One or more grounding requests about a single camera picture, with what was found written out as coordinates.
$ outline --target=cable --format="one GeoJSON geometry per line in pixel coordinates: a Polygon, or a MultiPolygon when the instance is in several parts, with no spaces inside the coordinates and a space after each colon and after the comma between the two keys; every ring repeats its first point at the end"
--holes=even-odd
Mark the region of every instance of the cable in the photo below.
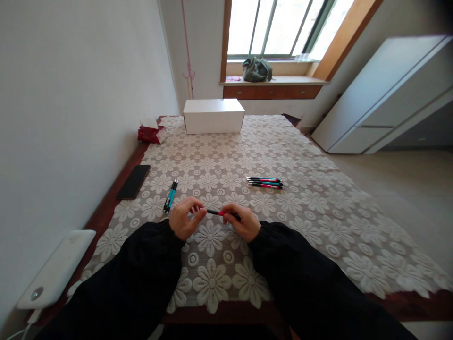
{"type": "Polygon", "coordinates": [[[17,333],[11,335],[9,338],[7,338],[6,340],[11,340],[13,337],[23,333],[24,335],[22,335],[22,339],[21,340],[25,340],[25,338],[27,337],[27,334],[28,334],[28,331],[30,330],[30,328],[32,327],[32,324],[34,324],[36,321],[38,321],[39,319],[39,316],[41,315],[41,312],[42,312],[42,309],[35,309],[32,313],[32,315],[30,316],[30,318],[28,319],[27,323],[27,327],[25,327],[23,330],[21,331],[18,331],[17,333]]]}
{"type": "Polygon", "coordinates": [[[27,337],[27,333],[28,333],[28,331],[30,330],[31,327],[32,327],[32,323],[29,323],[27,328],[25,328],[25,332],[24,332],[24,335],[22,335],[22,339],[21,340],[25,340],[25,338],[27,337]]]}
{"type": "Polygon", "coordinates": [[[10,340],[10,339],[12,339],[13,337],[15,337],[16,335],[19,335],[20,333],[25,332],[25,330],[26,330],[27,328],[24,328],[23,330],[18,331],[17,333],[11,335],[11,336],[10,336],[9,338],[7,338],[6,340],[10,340]]]}

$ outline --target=person's left hand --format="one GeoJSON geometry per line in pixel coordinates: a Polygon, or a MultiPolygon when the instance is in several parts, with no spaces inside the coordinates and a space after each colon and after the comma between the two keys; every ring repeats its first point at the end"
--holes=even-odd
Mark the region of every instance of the person's left hand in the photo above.
{"type": "Polygon", "coordinates": [[[195,232],[198,223],[206,216],[206,213],[207,210],[204,208],[203,202],[195,197],[188,197],[174,207],[171,212],[170,228],[178,239],[186,241],[195,232]],[[187,216],[189,212],[196,213],[192,220],[187,216]]]}

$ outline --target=pen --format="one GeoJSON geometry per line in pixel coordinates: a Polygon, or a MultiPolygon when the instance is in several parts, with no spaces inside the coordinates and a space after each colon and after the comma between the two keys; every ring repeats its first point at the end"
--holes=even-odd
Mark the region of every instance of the pen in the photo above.
{"type": "MultiPolygon", "coordinates": [[[[219,216],[225,215],[224,212],[218,212],[218,211],[211,210],[211,209],[206,209],[206,210],[208,211],[208,213],[211,213],[211,214],[213,214],[213,215],[219,215],[219,216]]],[[[239,217],[239,215],[237,215],[237,214],[231,214],[231,215],[233,215],[238,221],[241,220],[241,218],[239,217]]]]}
{"type": "Polygon", "coordinates": [[[282,182],[259,182],[256,180],[250,181],[249,183],[254,183],[254,184],[267,184],[267,185],[277,185],[277,186],[283,186],[284,184],[282,182]]]}
{"type": "Polygon", "coordinates": [[[275,186],[275,185],[268,185],[268,184],[258,184],[258,183],[253,183],[253,182],[249,182],[249,184],[254,186],[254,187],[269,187],[271,189],[284,189],[283,186],[275,186]]]}
{"type": "Polygon", "coordinates": [[[281,182],[280,179],[278,179],[278,178],[271,178],[271,177],[248,177],[248,176],[246,176],[245,178],[251,179],[251,180],[258,180],[258,181],[281,182]]]}
{"type": "Polygon", "coordinates": [[[165,201],[164,205],[164,212],[165,215],[168,215],[171,204],[173,203],[173,198],[175,198],[175,193],[176,193],[176,188],[178,187],[178,180],[175,180],[173,184],[171,185],[170,193],[168,194],[168,204],[167,201],[165,201]]]}

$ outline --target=wooden drawer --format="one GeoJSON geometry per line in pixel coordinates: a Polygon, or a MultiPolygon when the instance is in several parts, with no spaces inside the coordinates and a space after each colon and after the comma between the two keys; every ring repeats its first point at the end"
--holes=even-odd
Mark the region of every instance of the wooden drawer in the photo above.
{"type": "Polygon", "coordinates": [[[287,87],[287,99],[315,99],[322,85],[299,85],[287,87]]]}
{"type": "Polygon", "coordinates": [[[288,86],[255,86],[255,99],[286,99],[288,86]]]}
{"type": "Polygon", "coordinates": [[[255,90],[258,86],[224,86],[224,98],[255,99],[255,90]]]}
{"type": "Polygon", "coordinates": [[[315,99],[322,85],[224,86],[224,98],[237,99],[315,99]]]}

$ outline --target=tissue box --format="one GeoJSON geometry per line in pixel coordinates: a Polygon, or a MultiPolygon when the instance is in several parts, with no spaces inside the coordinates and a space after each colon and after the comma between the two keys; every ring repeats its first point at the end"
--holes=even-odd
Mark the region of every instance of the tissue box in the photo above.
{"type": "Polygon", "coordinates": [[[188,134],[240,132],[244,114],[237,99],[186,100],[185,129],[188,134]]]}
{"type": "Polygon", "coordinates": [[[152,127],[144,127],[143,125],[138,129],[137,139],[142,142],[162,144],[167,136],[165,127],[159,126],[157,129],[152,127]]]}

